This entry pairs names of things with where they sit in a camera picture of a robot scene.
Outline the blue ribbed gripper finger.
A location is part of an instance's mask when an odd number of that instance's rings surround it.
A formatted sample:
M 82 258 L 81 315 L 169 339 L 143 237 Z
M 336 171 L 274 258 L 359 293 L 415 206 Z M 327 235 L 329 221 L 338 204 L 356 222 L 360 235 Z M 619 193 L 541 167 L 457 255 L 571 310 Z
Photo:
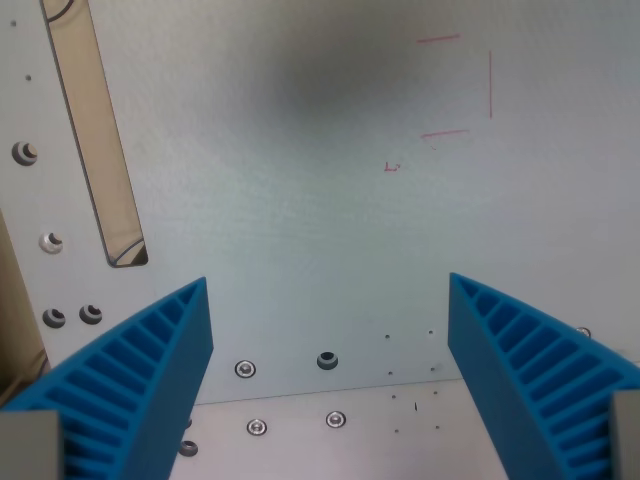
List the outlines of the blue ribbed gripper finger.
M 487 285 L 449 277 L 448 347 L 510 479 L 611 479 L 612 396 L 639 369 Z
M 103 333 L 4 409 L 58 414 L 66 479 L 167 479 L 213 350 L 199 278 Z

